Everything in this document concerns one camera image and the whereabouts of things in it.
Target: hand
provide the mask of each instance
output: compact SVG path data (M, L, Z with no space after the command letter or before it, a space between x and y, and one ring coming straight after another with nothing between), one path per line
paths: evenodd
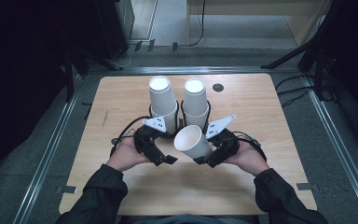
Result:
M238 165L243 171L254 176L269 169L263 157L249 144L240 141L240 148L237 154L229 157L224 163Z
M141 154L136 150L133 137L126 137L117 146L106 165L123 172L138 164L149 161L150 160L144 154Z

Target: forearm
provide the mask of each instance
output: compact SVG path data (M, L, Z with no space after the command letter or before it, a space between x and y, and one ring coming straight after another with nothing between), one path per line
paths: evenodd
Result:
M255 188L257 205L268 212L273 223L327 223L320 213L307 209L293 187L273 169L256 176Z
M71 211L57 223L115 223L120 203L128 192L122 178L120 171L102 165L89 179Z

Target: person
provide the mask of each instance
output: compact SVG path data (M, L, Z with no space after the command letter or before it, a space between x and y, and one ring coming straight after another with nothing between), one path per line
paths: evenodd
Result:
M128 193L123 182L123 172L135 165L149 162L138 153L133 138L122 140L109 160L89 179L83 194L73 208L62 214L56 224L67 223L117 223L117 211L121 201ZM270 168L261 155L248 143L240 141L236 155L224 163L239 166L244 172L255 176L255 202L268 212L269 223L301 224L327 223L324 216L309 210L297 198L296 192L273 168ZM224 223L213 217L172 216L155 217L138 223Z

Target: wooden tabletop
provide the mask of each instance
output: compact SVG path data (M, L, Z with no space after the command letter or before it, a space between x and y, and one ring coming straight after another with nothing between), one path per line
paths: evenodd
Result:
M299 199L316 209L310 190L297 190L297 183L308 183L296 146L268 74L168 76L176 100L184 96L184 85L191 77L204 80L211 103L209 121L236 115L227 128L256 138L274 168ZM108 160L111 139L118 137L134 119L148 115L150 97L148 77L104 77L89 113L67 186L78 187L75 194L62 196L60 212L69 211L80 197L91 175ZM224 86L213 90L214 84ZM142 122L135 123L137 129ZM179 160L173 164L140 164L124 172L129 194L123 200L120 215L257 215L254 177L234 165L215 168L198 165L173 147L173 139L158 139L165 155Z

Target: electrical cord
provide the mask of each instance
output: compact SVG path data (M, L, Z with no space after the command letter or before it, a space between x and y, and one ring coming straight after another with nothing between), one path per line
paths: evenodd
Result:
M314 76L301 75L301 76L289 77L289 78L287 78L287 79L282 80L280 83L278 83L278 84L275 86L275 91L276 91L284 82L289 81L289 80L292 80L292 79L295 79L295 78L299 78L299 77L314 77Z
M220 140L220 141L218 141L218 142L215 142L214 144L216 145L216 146L218 146L218 145L220 145L220 144L222 144L222 143L224 143L224 142L228 142L228 141L232 141L232 140L241 140L242 141L242 139L243 140L246 140L244 137L242 137L242 136L246 136L248 139L252 139L251 138L251 136L249 136L249 134L247 134L247 133L242 133L242 132L232 132L232 133L240 133L241 135L236 135L236 137L235 138L225 138L225 139L222 139L222 140Z
M127 137L134 137L134 135L125 135L125 136L122 136L121 138L113 138L112 139L112 144L118 144L121 142L121 140L123 140L124 138L127 138Z
M278 95L283 95L289 92L294 92L294 91L302 91L302 90L313 90L315 88L315 86L306 86L306 87L300 87L300 88L296 88L296 89L292 89L290 91L280 91L277 92Z
M119 54L115 59L110 60L109 62L110 62L112 65L114 65L114 66L116 66L116 67L119 67L119 68L127 67L127 66L130 65L130 63L131 63L131 56L130 56L130 54L129 54L129 49L132 49L133 47L135 47L135 45L132 45L132 46L128 47L127 49L123 50L122 52L120 52L120 54ZM115 63L115 60L117 60L118 58L120 58L120 57L123 55L123 53L126 53L126 54L127 54L127 57L129 58L129 61L128 61L126 64L124 64L124 65L120 65L120 64L118 64L118 63Z
M305 91L304 93L302 93L301 95L299 95L299 96L297 96L297 97L295 97L295 98L293 98L293 99L291 99L291 100L286 101L285 103L282 104L282 107L287 106L287 105L290 105L292 102L294 102L295 100L298 100L298 99L302 98L303 96L305 96L305 95L306 95L307 93L309 93L310 91L312 91L312 90L307 90L307 91Z
M151 119L151 117L150 117L150 116L141 116L141 117L139 117L139 118L133 120L132 122L130 122L130 123L126 126L126 128L121 132L121 134L118 136L117 141L113 144L113 147L112 147L112 150L111 150L111 152L110 152L110 155L112 155L112 154L115 152L119 141L126 137L126 136L124 136L125 132L126 132L134 123L138 122L138 121L141 120L141 119Z
M200 6L199 6L199 4L198 4L198 1L199 1L199 0L197 0L197 11L200 11ZM202 22L201 22L201 20L200 20L200 14L199 14L199 13L197 13L197 19L198 19L198 21L199 21L199 25L200 25L201 29L203 30L204 28L203 28ZM204 43L202 44L202 46L205 45L205 43L206 43L206 38L205 38L205 36L204 36L203 38L204 38Z
M198 45L199 42L202 40L203 35L204 35L205 1L206 0L203 0L203 4L202 4L201 36L200 36L199 40L196 43L193 43L190 45L178 45L178 47L191 47L192 48L192 47Z

